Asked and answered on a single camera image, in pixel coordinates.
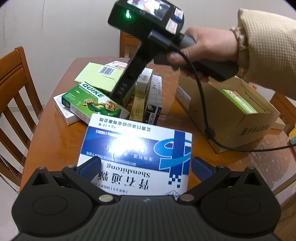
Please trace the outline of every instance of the tabletop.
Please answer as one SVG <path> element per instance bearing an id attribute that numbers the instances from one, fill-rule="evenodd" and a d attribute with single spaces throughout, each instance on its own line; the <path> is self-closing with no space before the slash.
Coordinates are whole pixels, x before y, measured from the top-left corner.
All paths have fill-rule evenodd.
<path id="1" fill-rule="evenodd" d="M 53 97 L 76 86 L 74 79 L 89 62 L 107 64 L 115 60 L 128 61 L 127 58 L 93 57 L 77 58 L 72 62 L 54 90 L 35 129 L 24 165 L 21 189 L 37 167 L 43 166 L 49 171 L 57 171 L 67 165 L 77 164 L 87 125 L 79 121 L 67 126 L 55 107 Z M 192 133 L 191 157 L 198 156 L 213 166 L 225 165 L 236 171 L 242 171 L 247 166 L 255 166 L 272 190 L 296 173 L 295 158 L 289 149 L 262 153 L 227 151 L 216 154 L 197 125 L 175 99 L 179 72 L 173 72 L 168 66 L 152 63 L 147 67 L 152 68 L 153 74 L 161 76 L 163 80 L 163 108 L 157 125 Z M 127 109 L 131 109 L 131 103 L 128 104 Z M 287 142 L 288 137 L 284 132 L 271 130 L 260 141 L 257 148 L 277 147 L 286 145 Z M 200 181 L 190 171 L 188 189 L 198 183 Z M 285 200 L 291 192 L 290 190 L 280 199 Z"/>

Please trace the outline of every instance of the handheld device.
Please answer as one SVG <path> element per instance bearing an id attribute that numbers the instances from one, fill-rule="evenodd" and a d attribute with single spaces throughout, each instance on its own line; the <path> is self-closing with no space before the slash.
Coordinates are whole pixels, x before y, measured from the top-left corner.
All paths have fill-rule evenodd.
<path id="1" fill-rule="evenodd" d="M 272 232 L 280 205 L 255 168 L 232 172 L 200 158 L 192 164 L 209 175 L 177 201 L 105 192 L 90 182 L 99 157 L 60 172 L 39 167 L 13 204 L 20 231 L 13 241 L 279 241 Z"/>
<path id="2" fill-rule="evenodd" d="M 141 41 L 111 93 L 111 99 L 119 104 L 152 59 L 155 64 L 171 65 L 166 53 L 173 48 L 156 41 L 152 34 L 164 37 L 180 48 L 195 44 L 191 37 L 180 33 L 184 24 L 183 11 L 166 0 L 119 0 L 114 4 L 108 23 Z M 229 79 L 238 72 L 238 66 L 230 61 L 200 60 L 194 62 L 194 66 L 217 81 Z"/>

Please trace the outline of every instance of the ribbed gray surface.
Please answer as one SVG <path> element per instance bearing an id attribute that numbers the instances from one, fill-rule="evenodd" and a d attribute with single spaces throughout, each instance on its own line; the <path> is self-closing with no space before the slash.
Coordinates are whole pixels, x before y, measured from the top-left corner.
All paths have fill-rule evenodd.
<path id="1" fill-rule="evenodd" d="M 240 239 L 209 227 L 194 207 L 178 205 L 171 196 L 123 196 L 101 206 L 81 229 L 56 238 L 20 234 L 14 241 L 278 241 L 275 236 Z"/>

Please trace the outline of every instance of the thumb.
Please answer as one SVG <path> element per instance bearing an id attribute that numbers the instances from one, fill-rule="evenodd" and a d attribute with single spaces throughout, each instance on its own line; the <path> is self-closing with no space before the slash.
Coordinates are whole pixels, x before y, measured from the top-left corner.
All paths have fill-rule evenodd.
<path id="1" fill-rule="evenodd" d="M 193 60 L 192 53 L 195 51 L 196 45 L 181 49 L 181 52 L 185 54 L 189 60 Z M 171 52 L 167 54 L 167 60 L 173 65 L 185 65 L 187 64 L 186 60 L 177 52 Z"/>

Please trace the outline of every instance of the tiled floor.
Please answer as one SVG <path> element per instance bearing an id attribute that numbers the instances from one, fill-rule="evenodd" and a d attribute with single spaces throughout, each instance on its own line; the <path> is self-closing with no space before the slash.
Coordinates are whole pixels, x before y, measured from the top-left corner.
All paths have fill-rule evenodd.
<path id="1" fill-rule="evenodd" d="M 38 123 L 38 119 L 35 115 L 34 111 L 30 111 L 33 120 Z M 30 139 L 32 139 L 32 132 L 27 126 L 22 114 L 20 112 L 13 112 L 13 115 L 19 122 L 20 126 L 23 128 L 25 133 L 28 135 Z M 16 147 L 26 156 L 27 149 L 20 141 L 16 133 L 13 131 L 12 127 L 9 125 L 5 116 L 1 116 L 0 118 L 0 128 L 6 133 L 6 135 L 10 138 L 10 140 L 16 145 Z M 5 147 L 0 143 L 0 154 L 8 160 L 16 169 L 22 172 L 22 166 L 18 161 L 16 161 L 11 154 L 5 149 Z M 10 182 L 10 184 L 17 190 L 17 187 L 14 183 Z M 13 222 L 11 216 L 11 208 L 13 202 L 15 201 L 17 194 L 0 178 L 0 240 L 1 241 L 9 241 L 15 235 L 17 235 L 17 228 Z"/>

